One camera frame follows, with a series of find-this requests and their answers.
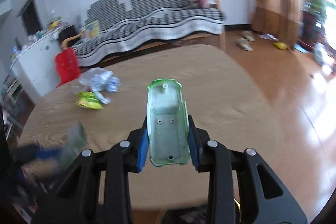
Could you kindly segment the white blue wrapper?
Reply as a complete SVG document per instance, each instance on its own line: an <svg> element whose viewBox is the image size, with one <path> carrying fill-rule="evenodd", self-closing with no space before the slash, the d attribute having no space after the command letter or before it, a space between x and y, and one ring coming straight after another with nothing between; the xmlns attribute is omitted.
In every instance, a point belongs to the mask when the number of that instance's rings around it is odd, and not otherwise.
<svg viewBox="0 0 336 224"><path fill-rule="evenodd" d="M118 92L120 80L112 71L103 68L92 68L88 71L89 80L88 88L95 95L95 97L103 104L108 105L111 99L105 97L101 92L108 92L110 94Z"/></svg>

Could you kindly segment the yellow toy on floor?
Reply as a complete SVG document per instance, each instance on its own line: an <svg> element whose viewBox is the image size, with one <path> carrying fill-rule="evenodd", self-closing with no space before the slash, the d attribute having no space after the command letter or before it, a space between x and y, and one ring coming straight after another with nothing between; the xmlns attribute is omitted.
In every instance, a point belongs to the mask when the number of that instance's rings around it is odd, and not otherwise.
<svg viewBox="0 0 336 224"><path fill-rule="evenodd" d="M287 45L285 43L282 43L282 42L274 42L273 45L279 49L279 50L287 50Z"/></svg>

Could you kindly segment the white cabinet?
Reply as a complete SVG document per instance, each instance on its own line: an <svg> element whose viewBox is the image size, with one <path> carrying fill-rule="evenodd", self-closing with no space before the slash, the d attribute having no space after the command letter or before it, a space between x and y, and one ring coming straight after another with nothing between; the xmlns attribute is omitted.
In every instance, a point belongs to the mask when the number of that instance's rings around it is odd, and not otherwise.
<svg viewBox="0 0 336 224"><path fill-rule="evenodd" d="M12 62L11 71L34 104L60 84L55 62L60 52L57 35L50 32L22 50Z"/></svg>

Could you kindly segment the beige slipper far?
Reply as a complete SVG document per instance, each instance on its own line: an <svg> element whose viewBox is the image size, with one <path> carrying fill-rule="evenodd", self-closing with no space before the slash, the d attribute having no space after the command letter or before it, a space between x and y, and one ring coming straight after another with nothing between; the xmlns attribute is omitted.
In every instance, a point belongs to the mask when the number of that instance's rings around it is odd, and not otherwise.
<svg viewBox="0 0 336 224"><path fill-rule="evenodd" d="M243 31L242 36L243 36L243 38L247 39L250 42L255 41L255 37L253 35L253 32L251 32L251 31Z"/></svg>

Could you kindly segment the red plastic stool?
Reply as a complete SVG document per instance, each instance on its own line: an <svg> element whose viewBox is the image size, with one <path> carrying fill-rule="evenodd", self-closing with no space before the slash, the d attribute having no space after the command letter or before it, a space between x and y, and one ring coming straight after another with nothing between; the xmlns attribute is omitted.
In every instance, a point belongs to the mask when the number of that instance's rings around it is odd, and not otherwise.
<svg viewBox="0 0 336 224"><path fill-rule="evenodd" d="M60 83L57 87L77 79L81 74L75 52L72 48L67 48L57 54L55 63L56 72L60 77Z"/></svg>

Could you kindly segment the beige slipper near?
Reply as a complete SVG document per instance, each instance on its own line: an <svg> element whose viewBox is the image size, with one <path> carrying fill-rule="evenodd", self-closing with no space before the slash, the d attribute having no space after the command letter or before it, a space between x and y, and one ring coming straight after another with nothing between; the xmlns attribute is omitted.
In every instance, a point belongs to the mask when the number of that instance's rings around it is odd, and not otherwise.
<svg viewBox="0 0 336 224"><path fill-rule="evenodd" d="M236 45L244 51L253 51L252 46L249 43L249 40L245 38L239 38L236 40Z"/></svg>

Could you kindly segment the black white patterned sofa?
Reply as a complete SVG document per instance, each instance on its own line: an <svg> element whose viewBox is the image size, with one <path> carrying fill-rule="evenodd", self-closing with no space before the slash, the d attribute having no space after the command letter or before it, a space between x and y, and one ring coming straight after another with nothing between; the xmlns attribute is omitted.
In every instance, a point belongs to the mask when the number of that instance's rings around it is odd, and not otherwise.
<svg viewBox="0 0 336 224"><path fill-rule="evenodd" d="M177 40L197 32L220 35L225 20L222 10L195 7L191 0L98 0L90 5L85 21L86 26L98 24L97 36L73 49L78 64L89 67L151 40Z"/></svg>

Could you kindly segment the colourful children book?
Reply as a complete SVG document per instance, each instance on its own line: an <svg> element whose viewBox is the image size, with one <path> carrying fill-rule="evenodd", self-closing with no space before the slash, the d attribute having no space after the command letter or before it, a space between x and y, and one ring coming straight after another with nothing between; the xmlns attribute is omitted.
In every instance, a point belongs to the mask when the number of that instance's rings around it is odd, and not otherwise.
<svg viewBox="0 0 336 224"><path fill-rule="evenodd" d="M82 39L92 39L99 35L100 26L98 20L86 24L81 28L81 38Z"/></svg>

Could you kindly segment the beige slipper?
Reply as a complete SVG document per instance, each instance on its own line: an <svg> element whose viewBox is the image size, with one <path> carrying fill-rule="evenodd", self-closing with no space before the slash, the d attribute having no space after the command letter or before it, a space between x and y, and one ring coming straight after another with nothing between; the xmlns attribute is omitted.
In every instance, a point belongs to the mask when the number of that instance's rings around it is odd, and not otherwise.
<svg viewBox="0 0 336 224"><path fill-rule="evenodd" d="M255 37L253 35L253 32L251 32L251 31L243 31L242 36L243 36L243 38L247 39L250 42L255 41Z"/></svg>
<svg viewBox="0 0 336 224"><path fill-rule="evenodd" d="M244 51L253 51L252 46L249 43L249 40L245 38L239 38L236 40L236 45Z"/></svg>

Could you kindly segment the clear plastic bag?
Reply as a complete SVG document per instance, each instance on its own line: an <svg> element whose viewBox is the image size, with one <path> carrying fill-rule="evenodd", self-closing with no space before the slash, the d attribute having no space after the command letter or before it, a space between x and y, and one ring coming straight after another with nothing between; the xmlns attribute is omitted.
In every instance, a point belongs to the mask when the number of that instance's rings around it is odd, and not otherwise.
<svg viewBox="0 0 336 224"><path fill-rule="evenodd" d="M89 89L89 83L95 76L100 76L106 73L108 70L104 68L91 68L83 72L76 80L71 84L71 91L73 94L87 91Z"/></svg>

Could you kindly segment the green clear plastic toy shell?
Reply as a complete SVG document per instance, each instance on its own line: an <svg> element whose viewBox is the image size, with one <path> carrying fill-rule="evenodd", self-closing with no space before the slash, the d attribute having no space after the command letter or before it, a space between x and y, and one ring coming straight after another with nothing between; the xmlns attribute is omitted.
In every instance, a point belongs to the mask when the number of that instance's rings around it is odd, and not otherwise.
<svg viewBox="0 0 336 224"><path fill-rule="evenodd" d="M147 135L154 166L187 164L189 120L182 85L174 79L157 79L147 87Z"/></svg>

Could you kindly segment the yellow green snack packet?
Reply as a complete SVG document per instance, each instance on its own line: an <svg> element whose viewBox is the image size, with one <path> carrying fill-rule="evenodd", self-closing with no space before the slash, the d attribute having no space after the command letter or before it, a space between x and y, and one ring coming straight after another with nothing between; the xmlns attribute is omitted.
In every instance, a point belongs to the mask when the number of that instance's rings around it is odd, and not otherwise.
<svg viewBox="0 0 336 224"><path fill-rule="evenodd" d="M102 110L101 102L92 92L81 92L78 94L77 105L86 109Z"/></svg>

